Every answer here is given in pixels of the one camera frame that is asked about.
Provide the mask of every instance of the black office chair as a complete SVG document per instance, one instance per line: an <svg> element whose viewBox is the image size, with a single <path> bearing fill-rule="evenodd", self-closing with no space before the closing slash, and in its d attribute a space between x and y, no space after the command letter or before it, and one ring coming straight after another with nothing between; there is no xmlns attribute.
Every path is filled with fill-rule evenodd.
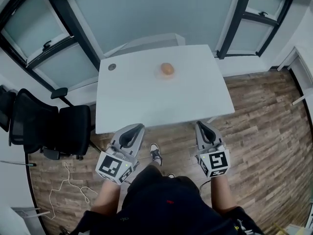
<svg viewBox="0 0 313 235"><path fill-rule="evenodd" d="M0 127L6 132L9 131L15 97L15 92L0 86Z"/></svg>
<svg viewBox="0 0 313 235"><path fill-rule="evenodd" d="M51 98L65 96L67 89L52 93ZM87 152L91 132L90 109L87 105L62 108L47 105L28 90L16 96L10 124L10 140L24 146L26 154L38 150L53 160L76 155L82 159Z"/></svg>

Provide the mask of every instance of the window handle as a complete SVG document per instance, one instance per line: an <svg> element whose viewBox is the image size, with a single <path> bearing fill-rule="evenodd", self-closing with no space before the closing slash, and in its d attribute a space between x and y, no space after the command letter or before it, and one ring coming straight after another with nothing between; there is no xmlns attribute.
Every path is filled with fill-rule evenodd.
<svg viewBox="0 0 313 235"><path fill-rule="evenodd" d="M50 43L51 43L51 40L44 44L43 51L46 51L51 46Z"/></svg>
<svg viewBox="0 0 313 235"><path fill-rule="evenodd" d="M266 13L265 11L262 11L262 12L259 13L259 15L262 16L262 17L265 17L265 14L268 15L268 13Z"/></svg>

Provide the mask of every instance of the white cable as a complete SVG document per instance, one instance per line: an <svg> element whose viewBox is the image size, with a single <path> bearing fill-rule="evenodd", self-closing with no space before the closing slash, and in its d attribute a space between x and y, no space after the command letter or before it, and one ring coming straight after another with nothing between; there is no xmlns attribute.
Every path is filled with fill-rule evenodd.
<svg viewBox="0 0 313 235"><path fill-rule="evenodd" d="M83 196L85 197L85 201L86 201L87 204L90 203L90 200L89 200L89 199L87 198L87 196L82 192L82 188L87 188L87 189L93 191L94 193L96 193L96 194L98 195L97 192L95 192L94 190L90 189L90 188L87 187L87 186L83 186L83 187L80 188L80 187L78 187L78 186L75 186L75 185L71 184L70 181L69 181L70 171L69 171L67 162L64 162L63 166L64 166L64 167L66 168L66 170L68 171L68 177L67 177L67 179L64 179L64 180L62 181L62 183L61 183L61 185L60 185L60 188L59 188L58 190L52 189L51 192L50 192L50 195L49 195L49 201L50 201L50 205L51 205L51 207L52 207L53 217L51 218L51 217L48 217L47 215L43 215L43 216L46 216L46 217L47 217L48 219L50 219L50 220L52 220L52 219L55 218L54 207L53 207L53 205L52 205L52 203L51 203L51 194L52 194L52 191L60 191L61 188L62 188L62 185L63 185L63 183L64 183L65 181L68 181L68 183L69 183L71 186L74 186L74 187L79 188L80 192L81 192L81 193L83 194Z"/></svg>

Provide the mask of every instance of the sneaker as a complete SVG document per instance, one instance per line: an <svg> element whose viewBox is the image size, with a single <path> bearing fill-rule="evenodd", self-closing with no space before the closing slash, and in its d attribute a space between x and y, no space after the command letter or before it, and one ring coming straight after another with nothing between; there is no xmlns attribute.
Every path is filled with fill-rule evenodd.
<svg viewBox="0 0 313 235"><path fill-rule="evenodd" d="M174 173L169 173L169 174L167 174L167 176L168 176L169 178L175 178Z"/></svg>
<svg viewBox="0 0 313 235"><path fill-rule="evenodd" d="M160 155L160 149L158 148L158 145L156 143L152 143L150 145L150 154L152 157L152 161L156 161L160 166L162 166L163 159Z"/></svg>

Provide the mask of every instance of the table leg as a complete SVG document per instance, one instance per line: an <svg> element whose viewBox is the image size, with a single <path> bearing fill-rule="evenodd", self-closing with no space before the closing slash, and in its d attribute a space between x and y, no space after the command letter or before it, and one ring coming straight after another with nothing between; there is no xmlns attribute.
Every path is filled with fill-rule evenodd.
<svg viewBox="0 0 313 235"><path fill-rule="evenodd" d="M215 119L217 119L219 116L216 116L216 117L211 117L208 121L207 121L207 123L211 123L211 122L213 122Z"/></svg>
<svg viewBox="0 0 313 235"><path fill-rule="evenodd" d="M11 208L12 210L14 210L15 212L22 212L22 211L35 211L35 210L40 210L40 208L35 208L35 207L13 207Z"/></svg>
<svg viewBox="0 0 313 235"><path fill-rule="evenodd" d="M46 214L49 214L49 213L50 213L49 211L46 211L46 212L42 212L42 213L39 213L39 214L36 214L36 215L24 216L23 218L39 217L39 216L46 215Z"/></svg>
<svg viewBox="0 0 313 235"><path fill-rule="evenodd" d="M305 99L306 97L313 95L313 89L310 89L308 92L306 92L302 97L298 98L296 101L292 102L292 105L295 105Z"/></svg>

